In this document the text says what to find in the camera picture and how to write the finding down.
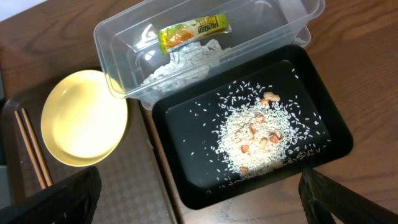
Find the yellow plate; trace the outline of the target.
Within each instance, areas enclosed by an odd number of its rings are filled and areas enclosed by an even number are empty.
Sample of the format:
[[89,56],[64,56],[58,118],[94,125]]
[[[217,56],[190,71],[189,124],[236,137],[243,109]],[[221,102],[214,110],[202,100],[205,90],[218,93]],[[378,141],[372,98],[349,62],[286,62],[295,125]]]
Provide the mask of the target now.
[[127,121],[127,102],[110,93],[103,73],[82,70],[65,77],[49,93],[40,129],[56,160],[84,167],[112,153]]

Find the white napkin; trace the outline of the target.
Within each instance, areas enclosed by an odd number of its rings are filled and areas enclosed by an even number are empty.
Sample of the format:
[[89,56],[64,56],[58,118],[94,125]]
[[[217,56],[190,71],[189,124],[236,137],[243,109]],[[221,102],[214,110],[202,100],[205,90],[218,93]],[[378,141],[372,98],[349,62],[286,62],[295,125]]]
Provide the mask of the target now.
[[144,81],[148,85],[160,79],[167,80],[153,86],[154,90],[163,93],[178,90],[189,84],[204,79],[211,68],[220,64],[218,58],[224,52],[216,39],[209,40],[205,45],[199,42],[187,44],[170,54],[170,62],[155,70]]

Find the rice and peanut scraps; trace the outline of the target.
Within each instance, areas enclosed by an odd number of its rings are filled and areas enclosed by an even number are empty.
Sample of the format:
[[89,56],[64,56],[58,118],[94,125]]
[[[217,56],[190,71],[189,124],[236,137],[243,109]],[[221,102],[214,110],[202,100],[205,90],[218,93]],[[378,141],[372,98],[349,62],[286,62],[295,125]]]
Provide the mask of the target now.
[[331,144],[294,67],[232,81],[190,98],[175,112],[183,174],[204,189],[222,189],[312,159]]

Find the green yellow snack wrapper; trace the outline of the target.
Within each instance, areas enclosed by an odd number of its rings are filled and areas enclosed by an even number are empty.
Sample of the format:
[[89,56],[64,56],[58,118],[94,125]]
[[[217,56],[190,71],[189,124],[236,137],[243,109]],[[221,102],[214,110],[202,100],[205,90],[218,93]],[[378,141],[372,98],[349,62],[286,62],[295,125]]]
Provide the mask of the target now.
[[158,31],[159,48],[162,54],[200,40],[209,35],[232,31],[226,14],[205,16],[174,24]]

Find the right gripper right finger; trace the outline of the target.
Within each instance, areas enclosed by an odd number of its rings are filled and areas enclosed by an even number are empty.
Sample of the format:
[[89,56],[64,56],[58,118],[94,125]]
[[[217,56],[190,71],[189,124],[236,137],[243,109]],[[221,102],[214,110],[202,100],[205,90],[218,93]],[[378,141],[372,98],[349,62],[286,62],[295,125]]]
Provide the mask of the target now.
[[307,222],[397,223],[397,214],[353,192],[327,176],[304,169],[298,192]]

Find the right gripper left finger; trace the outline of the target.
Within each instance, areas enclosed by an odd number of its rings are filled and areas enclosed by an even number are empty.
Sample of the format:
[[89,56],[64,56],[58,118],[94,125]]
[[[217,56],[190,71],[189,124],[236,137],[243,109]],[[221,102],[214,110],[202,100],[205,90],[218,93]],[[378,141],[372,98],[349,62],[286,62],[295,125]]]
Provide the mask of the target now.
[[93,221],[101,192],[95,166],[1,209],[1,223],[87,223]]

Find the wooden chopstick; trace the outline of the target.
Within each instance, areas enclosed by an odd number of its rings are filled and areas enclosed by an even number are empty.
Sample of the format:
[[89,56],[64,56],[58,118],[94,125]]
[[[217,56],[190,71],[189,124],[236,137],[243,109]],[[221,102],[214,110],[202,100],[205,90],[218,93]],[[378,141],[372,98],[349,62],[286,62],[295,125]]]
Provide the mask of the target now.
[[41,148],[39,146],[38,140],[37,140],[36,135],[34,133],[34,130],[32,128],[30,119],[29,119],[29,117],[28,117],[28,115],[26,113],[26,110],[24,108],[22,108],[21,111],[22,111],[22,115],[23,115],[23,117],[25,119],[25,123],[26,123],[27,129],[28,129],[30,138],[32,140],[32,143],[33,143],[33,146],[34,146],[34,150],[35,150],[36,156],[38,158],[38,162],[40,164],[40,168],[41,168],[41,170],[43,172],[46,184],[47,184],[47,186],[51,186],[53,184],[52,178],[50,176],[49,170],[47,169],[47,165],[46,165],[45,159],[43,157],[43,154],[42,154]]
[[17,111],[14,112],[14,115],[16,117],[16,121],[17,121],[19,130],[21,132],[25,147],[26,147],[28,155],[29,155],[29,159],[30,159],[30,161],[31,161],[31,163],[33,165],[33,168],[34,168],[35,174],[37,176],[37,179],[39,181],[40,187],[41,187],[41,189],[46,189],[47,188],[47,183],[46,183],[46,181],[44,179],[44,176],[42,174],[42,171],[41,171],[41,168],[39,166],[39,163],[37,162],[36,156],[35,156],[35,154],[33,152],[33,148],[32,148],[32,146],[30,144],[30,141],[29,141],[29,138],[27,136],[25,127],[24,127],[24,125],[22,123],[21,117],[20,117],[20,115],[19,115],[19,113]]

